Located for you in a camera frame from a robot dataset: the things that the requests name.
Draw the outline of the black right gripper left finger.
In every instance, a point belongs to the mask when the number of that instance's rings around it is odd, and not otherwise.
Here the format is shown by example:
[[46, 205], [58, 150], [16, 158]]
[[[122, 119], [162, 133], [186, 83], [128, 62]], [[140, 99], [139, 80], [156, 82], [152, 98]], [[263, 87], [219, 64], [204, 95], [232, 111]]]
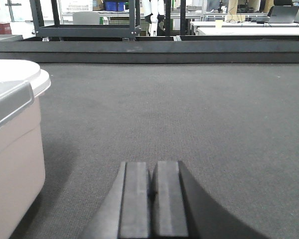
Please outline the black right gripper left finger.
[[144, 162], [123, 162], [113, 186], [82, 239], [150, 238], [149, 172]]

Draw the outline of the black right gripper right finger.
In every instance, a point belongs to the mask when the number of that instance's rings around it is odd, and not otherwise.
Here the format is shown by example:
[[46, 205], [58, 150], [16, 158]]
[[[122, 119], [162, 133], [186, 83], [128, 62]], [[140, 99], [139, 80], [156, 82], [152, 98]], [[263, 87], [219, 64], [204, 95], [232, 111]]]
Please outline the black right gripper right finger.
[[156, 239], [265, 238], [213, 199], [181, 161], [158, 161], [152, 187]]

